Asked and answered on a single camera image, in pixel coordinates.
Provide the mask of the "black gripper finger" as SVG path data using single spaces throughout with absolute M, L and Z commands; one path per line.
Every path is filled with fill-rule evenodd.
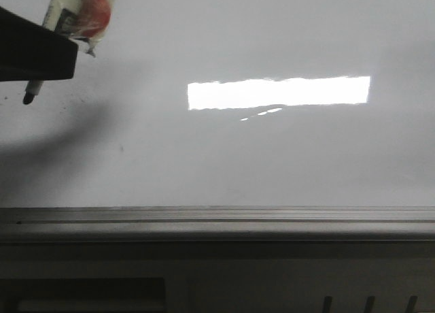
M 78 45 L 1 8 L 1 81 L 68 80 Z

